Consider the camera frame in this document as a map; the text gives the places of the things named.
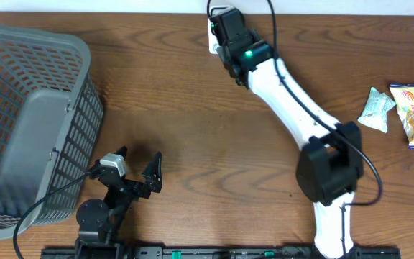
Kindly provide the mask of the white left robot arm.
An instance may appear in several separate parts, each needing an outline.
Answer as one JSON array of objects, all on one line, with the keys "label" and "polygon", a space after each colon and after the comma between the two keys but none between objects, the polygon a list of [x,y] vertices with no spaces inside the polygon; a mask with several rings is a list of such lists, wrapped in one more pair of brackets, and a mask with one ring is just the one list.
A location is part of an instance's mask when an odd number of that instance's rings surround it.
[{"label": "white left robot arm", "polygon": [[88,170],[106,188],[103,199],[89,199],[78,208],[79,225],[74,258],[131,258],[132,249],[117,234],[132,202],[148,199],[162,190],[162,153],[158,152],[142,172],[144,181],[126,178],[127,148],[108,153]]}]

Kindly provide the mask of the green wet wipes pack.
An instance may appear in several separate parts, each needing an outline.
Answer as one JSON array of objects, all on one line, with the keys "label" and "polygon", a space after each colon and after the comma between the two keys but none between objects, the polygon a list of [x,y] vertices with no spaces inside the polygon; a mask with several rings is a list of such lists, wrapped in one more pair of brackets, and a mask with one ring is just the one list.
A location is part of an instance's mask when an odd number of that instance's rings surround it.
[{"label": "green wet wipes pack", "polygon": [[364,126],[387,133],[387,113],[395,105],[388,95],[371,87],[364,110],[357,121]]}]

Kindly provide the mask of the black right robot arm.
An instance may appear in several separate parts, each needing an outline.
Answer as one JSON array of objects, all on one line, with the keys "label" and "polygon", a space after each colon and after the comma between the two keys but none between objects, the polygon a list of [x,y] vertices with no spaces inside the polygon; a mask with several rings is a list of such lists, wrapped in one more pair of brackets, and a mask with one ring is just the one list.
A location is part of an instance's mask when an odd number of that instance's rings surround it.
[{"label": "black right robot arm", "polygon": [[263,100],[287,128],[299,150],[296,179],[313,203],[314,245],[324,258],[342,258],[354,246],[350,205],[362,176],[362,140],[355,123],[342,124],[312,100],[272,46],[253,31],[232,35],[211,29],[209,50],[240,86]]}]

